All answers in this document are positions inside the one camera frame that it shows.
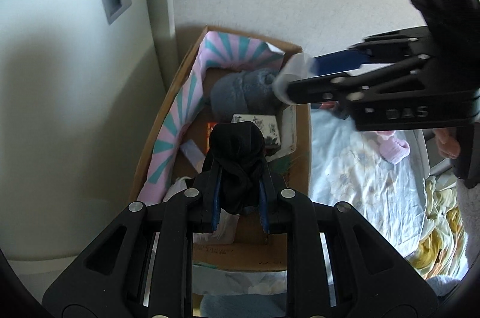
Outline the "person's right hand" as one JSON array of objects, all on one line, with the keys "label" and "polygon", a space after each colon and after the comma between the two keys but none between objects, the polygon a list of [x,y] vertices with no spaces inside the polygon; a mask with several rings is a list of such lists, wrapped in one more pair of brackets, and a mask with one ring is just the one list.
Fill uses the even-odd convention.
[{"label": "person's right hand", "polygon": [[434,138],[439,154],[445,158],[456,160],[461,152],[461,146],[447,128],[434,129]]}]

